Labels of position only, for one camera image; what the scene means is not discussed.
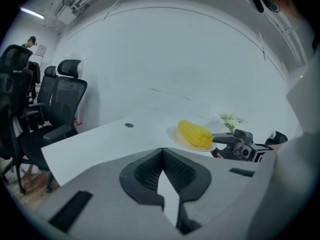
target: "wooden floor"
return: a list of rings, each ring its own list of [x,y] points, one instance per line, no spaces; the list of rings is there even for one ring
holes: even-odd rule
[[[10,160],[0,158],[0,171],[2,171],[9,162]],[[6,173],[5,177],[8,182],[5,185],[12,196],[23,206],[31,210],[36,210],[48,196],[51,195],[51,193],[45,192],[49,174],[46,171],[40,171],[35,165],[22,164],[20,176],[26,194],[20,193],[15,167],[13,173],[11,171]],[[51,188],[52,193],[59,188],[55,179],[52,181]]]

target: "office chair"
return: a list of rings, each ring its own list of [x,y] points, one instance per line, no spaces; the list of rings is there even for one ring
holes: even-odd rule
[[[32,128],[37,130],[38,125],[43,125],[49,120],[49,103],[58,76],[56,66],[48,66],[44,71],[41,87],[37,97],[37,102],[30,104],[25,111],[39,111],[40,117],[30,123]]]
[[[265,141],[265,145],[277,145],[281,143],[285,143],[288,141],[288,138],[286,135],[282,134],[281,132],[275,131],[275,136],[273,139],[268,138]]]
[[[51,125],[35,130],[21,139],[21,148],[27,158],[40,170],[49,172],[45,189],[47,193],[51,192],[53,175],[41,148],[78,134],[74,126],[74,116],[88,85],[86,81],[78,79],[80,62],[80,60],[67,59],[59,64],[57,71],[64,76],[58,77],[53,87],[48,110]]]
[[[1,177],[6,181],[5,174],[15,166],[16,176],[22,189],[20,179],[20,165],[31,164],[23,158],[19,146],[19,139],[28,132],[29,128],[25,119],[33,117],[39,112],[24,112],[25,97],[33,73],[26,69],[32,51],[18,45],[10,45],[0,58],[0,156],[11,162],[1,172]]]

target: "white desk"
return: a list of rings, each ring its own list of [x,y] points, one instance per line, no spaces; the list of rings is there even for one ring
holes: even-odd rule
[[[167,128],[180,120],[207,123],[184,113],[144,111],[46,146],[42,153],[60,186],[92,166],[145,150],[176,148],[211,157],[210,152],[185,148],[167,136]]]

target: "white wall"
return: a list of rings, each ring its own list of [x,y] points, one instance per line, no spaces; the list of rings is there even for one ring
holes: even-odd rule
[[[79,119],[86,130],[141,110],[168,110],[208,121],[234,113],[258,143],[275,130],[294,136],[297,121],[285,98],[289,80],[234,28],[173,8],[97,18],[91,13],[70,28],[52,60],[57,65],[71,53],[82,57],[88,89]]]
[[[0,54],[9,45],[22,45],[25,44],[31,36],[36,37],[37,45],[33,45],[30,50],[33,54],[37,53],[39,45],[46,46],[46,51],[42,59],[41,71],[44,70],[46,66],[49,66],[52,60],[54,49],[57,44],[57,33],[52,32],[37,22],[32,21],[31,15],[25,15],[25,12],[20,12],[15,21],[9,28],[6,36],[2,40],[0,47]]]

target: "yellow corn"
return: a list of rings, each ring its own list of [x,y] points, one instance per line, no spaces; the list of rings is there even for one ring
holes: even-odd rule
[[[212,133],[203,126],[182,120],[178,130],[183,138],[194,147],[209,148],[212,145]]]

